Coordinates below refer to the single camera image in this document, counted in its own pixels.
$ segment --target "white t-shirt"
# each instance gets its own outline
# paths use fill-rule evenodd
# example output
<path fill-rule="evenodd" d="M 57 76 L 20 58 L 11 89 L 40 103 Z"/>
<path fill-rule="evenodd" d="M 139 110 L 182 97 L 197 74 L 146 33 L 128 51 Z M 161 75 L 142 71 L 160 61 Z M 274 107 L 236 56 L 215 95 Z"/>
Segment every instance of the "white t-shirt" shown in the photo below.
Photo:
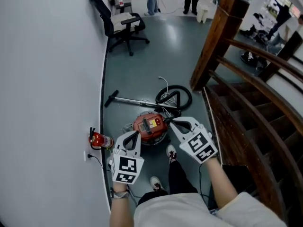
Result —
<path fill-rule="evenodd" d="M 240 193 L 220 209 L 209 213 L 198 193 L 161 196 L 140 204 L 135 227 L 286 227 L 278 216 L 248 193 Z"/>
<path fill-rule="evenodd" d="M 286 41 L 286 26 L 289 27 L 289 32 L 288 32 L 288 39 L 293 35 L 293 33 L 297 30 L 299 27 L 299 22 L 296 17 L 291 17 L 288 19 L 285 23 L 283 23 L 279 29 L 278 33 L 282 39 Z"/>

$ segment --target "yellow label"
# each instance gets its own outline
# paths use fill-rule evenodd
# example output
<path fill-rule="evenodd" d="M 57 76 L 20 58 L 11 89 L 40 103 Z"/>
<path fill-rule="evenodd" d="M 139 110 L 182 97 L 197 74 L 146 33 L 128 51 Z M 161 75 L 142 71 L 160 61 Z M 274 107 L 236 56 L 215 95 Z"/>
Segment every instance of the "yellow label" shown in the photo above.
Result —
<path fill-rule="evenodd" d="M 152 125 L 153 127 L 156 127 L 157 126 L 156 121 L 154 119 L 150 120 L 150 125 Z"/>

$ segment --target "green floor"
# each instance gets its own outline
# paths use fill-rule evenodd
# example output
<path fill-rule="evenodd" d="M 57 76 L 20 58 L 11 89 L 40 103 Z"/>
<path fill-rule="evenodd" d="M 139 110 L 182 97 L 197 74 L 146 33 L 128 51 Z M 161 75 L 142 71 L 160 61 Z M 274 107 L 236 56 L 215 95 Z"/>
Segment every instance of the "green floor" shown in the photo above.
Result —
<path fill-rule="evenodd" d="M 189 80 L 196 66 L 197 59 L 203 48 L 211 20 L 200 24 L 194 17 L 147 17 L 144 18 L 146 29 L 138 36 L 146 36 L 151 42 L 145 44 L 141 41 L 132 41 L 134 56 L 128 55 L 126 44 L 122 44 L 108 55 L 105 77 L 105 99 L 115 90 L 119 96 L 154 102 L 159 90 L 166 86 L 158 76 L 164 77 L 170 85 L 183 85 L 189 88 Z M 246 66 L 239 59 L 239 50 L 231 47 L 226 57 L 245 70 L 256 74 L 254 68 Z M 223 66 L 217 71 L 229 81 L 240 81 L 232 72 Z M 113 102 L 104 109 L 104 133 L 116 139 L 123 134 L 122 128 L 133 123 L 140 112 L 150 108 L 137 107 Z M 192 116 L 200 121 L 208 130 L 210 124 L 205 104 L 199 94 L 193 94 L 193 103 L 183 116 Z M 179 141 L 169 131 L 171 143 L 178 151 L 178 160 L 183 166 L 190 182 L 199 190 L 198 167 L 199 164 L 178 148 Z M 169 161 L 165 153 L 165 146 L 142 147 L 141 156 L 145 159 L 141 174 L 134 185 L 131 186 L 136 196 L 152 191 L 149 184 L 151 176 L 159 177 L 163 186 L 168 190 Z M 209 194 L 210 180 L 206 168 L 202 166 L 202 192 Z"/>

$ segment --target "newel post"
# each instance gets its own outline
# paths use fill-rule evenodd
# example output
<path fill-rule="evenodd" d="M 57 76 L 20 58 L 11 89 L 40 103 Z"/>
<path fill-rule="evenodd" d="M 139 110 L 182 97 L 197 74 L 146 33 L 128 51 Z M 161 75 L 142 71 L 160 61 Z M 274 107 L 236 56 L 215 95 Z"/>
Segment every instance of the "newel post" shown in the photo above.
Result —
<path fill-rule="evenodd" d="M 213 23 L 208 32 L 203 50 L 190 80 L 192 90 L 201 90 L 209 80 L 209 70 L 215 70 L 219 63 L 217 55 L 224 56 L 229 44 L 223 39 L 233 39 L 237 34 L 249 3 L 246 0 L 220 0 Z"/>

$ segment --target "white sleeve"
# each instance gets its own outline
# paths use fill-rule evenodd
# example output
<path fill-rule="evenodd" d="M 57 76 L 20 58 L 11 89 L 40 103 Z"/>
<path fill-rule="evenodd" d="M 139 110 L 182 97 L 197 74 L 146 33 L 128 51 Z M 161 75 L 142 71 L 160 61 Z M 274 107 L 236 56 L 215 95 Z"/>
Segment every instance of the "white sleeve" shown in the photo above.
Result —
<path fill-rule="evenodd" d="M 246 192 L 240 193 L 216 215 L 235 227 L 286 227 L 273 211 Z"/>

